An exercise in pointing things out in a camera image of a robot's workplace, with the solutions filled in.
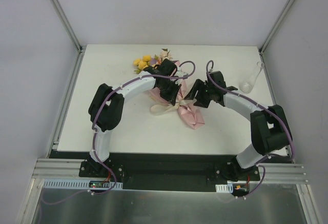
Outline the yellow and pink flower bunch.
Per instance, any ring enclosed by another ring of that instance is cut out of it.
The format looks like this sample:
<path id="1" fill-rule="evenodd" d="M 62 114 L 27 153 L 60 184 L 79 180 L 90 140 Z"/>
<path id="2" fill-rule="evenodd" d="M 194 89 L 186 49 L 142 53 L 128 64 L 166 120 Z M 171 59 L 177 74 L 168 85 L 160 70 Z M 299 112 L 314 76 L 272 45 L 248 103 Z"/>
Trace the yellow and pink flower bunch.
<path id="1" fill-rule="evenodd" d="M 144 55 L 141 58 L 136 58 L 133 61 L 134 72 L 139 74 L 146 67 L 156 67 L 159 66 L 165 59 L 173 60 L 171 51 L 168 49 L 162 49 L 159 54 Z"/>

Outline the cream printed ribbon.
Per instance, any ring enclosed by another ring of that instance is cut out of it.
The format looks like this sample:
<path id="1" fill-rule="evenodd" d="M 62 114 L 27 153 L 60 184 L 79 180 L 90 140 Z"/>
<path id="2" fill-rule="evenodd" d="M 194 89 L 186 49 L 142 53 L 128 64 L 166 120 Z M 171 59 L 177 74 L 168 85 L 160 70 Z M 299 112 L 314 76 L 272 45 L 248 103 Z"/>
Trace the cream printed ribbon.
<path id="1" fill-rule="evenodd" d="M 156 104 L 150 108 L 150 112 L 153 115 L 163 115 L 175 110 L 178 110 L 179 107 L 188 105 L 192 102 L 192 100 L 181 100 L 177 102 L 175 105 L 172 104 Z"/>

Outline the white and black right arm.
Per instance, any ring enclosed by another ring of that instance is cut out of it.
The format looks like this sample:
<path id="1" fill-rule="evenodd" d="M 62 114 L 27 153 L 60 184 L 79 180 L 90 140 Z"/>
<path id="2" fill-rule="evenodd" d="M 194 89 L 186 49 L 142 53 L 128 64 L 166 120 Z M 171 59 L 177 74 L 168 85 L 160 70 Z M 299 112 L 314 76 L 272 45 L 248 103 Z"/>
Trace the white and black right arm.
<path id="1" fill-rule="evenodd" d="M 193 100 L 195 106 L 202 108 L 207 108 L 212 101 L 216 102 L 250 122 L 251 144 L 231 162 L 231 176 L 236 180 L 243 180 L 248 176 L 250 167 L 265 157 L 276 156 L 275 151 L 293 142 L 281 106 L 264 106 L 243 95 L 236 87 L 226 86 L 220 71 L 207 73 L 205 81 L 197 79 L 185 99 Z"/>

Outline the pink and purple wrapping paper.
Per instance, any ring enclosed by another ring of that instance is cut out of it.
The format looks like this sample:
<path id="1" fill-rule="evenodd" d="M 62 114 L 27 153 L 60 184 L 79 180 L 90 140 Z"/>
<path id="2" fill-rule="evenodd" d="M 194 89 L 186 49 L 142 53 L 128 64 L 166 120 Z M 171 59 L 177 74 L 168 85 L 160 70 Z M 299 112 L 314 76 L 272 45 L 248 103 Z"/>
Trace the pink and purple wrapping paper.
<path id="1" fill-rule="evenodd" d="M 181 84 L 181 88 L 177 94 L 176 103 L 181 100 L 185 100 L 185 95 L 187 95 L 186 81 L 180 80 L 179 82 Z M 150 90 L 149 93 L 150 97 L 156 101 L 156 104 L 169 104 L 166 100 L 160 97 L 158 88 Z M 190 104 L 181 106 L 178 110 L 172 112 L 177 112 L 180 119 L 192 129 L 198 129 L 205 124 L 200 110 L 194 106 L 193 101 Z"/>

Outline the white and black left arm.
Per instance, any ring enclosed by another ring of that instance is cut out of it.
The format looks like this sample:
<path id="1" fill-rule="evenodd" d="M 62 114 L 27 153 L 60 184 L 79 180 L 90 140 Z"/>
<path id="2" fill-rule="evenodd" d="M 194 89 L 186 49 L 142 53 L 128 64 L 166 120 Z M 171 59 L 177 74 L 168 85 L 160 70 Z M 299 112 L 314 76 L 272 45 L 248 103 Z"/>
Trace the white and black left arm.
<path id="1" fill-rule="evenodd" d="M 94 162 L 90 170 L 96 177 L 104 177 L 108 172 L 109 166 L 104 161 L 109 158 L 111 134 L 121 121 L 124 104 L 143 92 L 158 88 L 161 98 L 175 105 L 180 80 L 185 75 L 180 67 L 164 60 L 157 67 L 146 67 L 123 85 L 102 84 L 98 87 L 88 110 L 94 130 L 90 150 Z"/>

